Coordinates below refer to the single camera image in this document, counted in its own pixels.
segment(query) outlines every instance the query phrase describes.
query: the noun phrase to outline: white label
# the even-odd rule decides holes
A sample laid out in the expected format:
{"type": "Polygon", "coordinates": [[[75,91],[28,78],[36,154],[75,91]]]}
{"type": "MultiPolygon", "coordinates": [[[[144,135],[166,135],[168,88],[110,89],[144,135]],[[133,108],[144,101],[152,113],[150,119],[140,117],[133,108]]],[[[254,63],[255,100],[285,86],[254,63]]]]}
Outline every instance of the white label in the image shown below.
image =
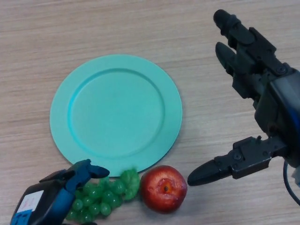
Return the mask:
{"type": "Polygon", "coordinates": [[[29,195],[25,195],[17,213],[26,210],[32,210],[32,211],[36,210],[38,206],[38,202],[41,199],[43,192],[44,191],[37,191],[29,195]]]}

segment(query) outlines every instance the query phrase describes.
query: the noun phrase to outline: wood grain surface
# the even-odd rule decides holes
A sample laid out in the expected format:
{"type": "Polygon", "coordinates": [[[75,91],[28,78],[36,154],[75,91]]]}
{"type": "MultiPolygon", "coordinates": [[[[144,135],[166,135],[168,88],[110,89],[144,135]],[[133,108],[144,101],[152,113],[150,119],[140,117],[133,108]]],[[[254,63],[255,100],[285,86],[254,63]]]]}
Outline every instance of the wood grain surface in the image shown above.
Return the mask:
{"type": "MultiPolygon", "coordinates": [[[[280,60],[300,69],[299,0],[0,0],[0,225],[9,224],[28,186],[70,166],[52,140],[50,105],[63,79],[92,58],[134,54],[172,77],[184,118],[159,164],[185,178],[233,142],[261,135],[251,100],[235,92],[215,55],[216,42],[226,43],[213,22],[219,8],[255,27],[280,60]]],[[[189,187],[172,215],[134,201],[99,223],[298,225],[300,208],[284,187],[282,165],[276,158],[245,178],[189,187]]]]}

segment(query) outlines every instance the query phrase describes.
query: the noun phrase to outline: apple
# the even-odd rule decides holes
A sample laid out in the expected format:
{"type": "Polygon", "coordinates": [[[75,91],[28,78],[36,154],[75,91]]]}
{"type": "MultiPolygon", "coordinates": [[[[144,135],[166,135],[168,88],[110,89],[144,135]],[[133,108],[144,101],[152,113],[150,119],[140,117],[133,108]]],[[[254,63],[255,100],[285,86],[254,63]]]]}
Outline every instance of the apple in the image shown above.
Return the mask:
{"type": "Polygon", "coordinates": [[[140,193],[145,205],[167,214],[176,211],[187,195],[188,185],[173,167],[160,165],[148,170],[141,178],[140,193]]]}

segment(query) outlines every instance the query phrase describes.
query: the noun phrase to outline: robotic hand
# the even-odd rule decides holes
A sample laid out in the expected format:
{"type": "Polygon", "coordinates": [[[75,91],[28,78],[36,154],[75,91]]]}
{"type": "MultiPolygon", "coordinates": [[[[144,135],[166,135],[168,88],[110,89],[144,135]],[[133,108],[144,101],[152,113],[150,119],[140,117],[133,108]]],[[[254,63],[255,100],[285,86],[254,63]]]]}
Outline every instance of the robotic hand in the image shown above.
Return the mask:
{"type": "Polygon", "coordinates": [[[107,169],[91,165],[90,162],[89,159],[77,162],[68,170],[54,172],[27,188],[10,224],[61,225],[75,200],[75,191],[91,178],[109,175],[107,169]]]}
{"type": "Polygon", "coordinates": [[[235,15],[220,9],[214,21],[236,50],[217,43],[217,58],[232,76],[232,87],[242,98],[253,99],[255,120],[268,139],[249,137],[234,143],[227,155],[196,168],[187,182],[197,186],[230,175],[239,179],[267,168],[273,157],[281,156],[291,194],[286,168],[288,164],[300,166],[300,72],[281,63],[274,54],[276,48],[254,28],[244,27],[235,15]]]}

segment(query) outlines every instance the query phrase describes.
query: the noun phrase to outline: grape bunch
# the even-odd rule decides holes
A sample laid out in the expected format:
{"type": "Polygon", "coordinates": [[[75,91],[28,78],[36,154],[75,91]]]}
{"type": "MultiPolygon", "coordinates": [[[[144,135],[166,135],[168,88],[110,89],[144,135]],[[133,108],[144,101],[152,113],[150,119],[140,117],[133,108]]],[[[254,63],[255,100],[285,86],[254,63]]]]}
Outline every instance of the grape bunch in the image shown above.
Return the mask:
{"type": "Polygon", "coordinates": [[[88,182],[76,191],[76,198],[66,220],[86,223],[105,218],[124,201],[134,199],[139,186],[140,177],[136,169],[125,170],[115,181],[105,177],[98,183],[88,182]]]}

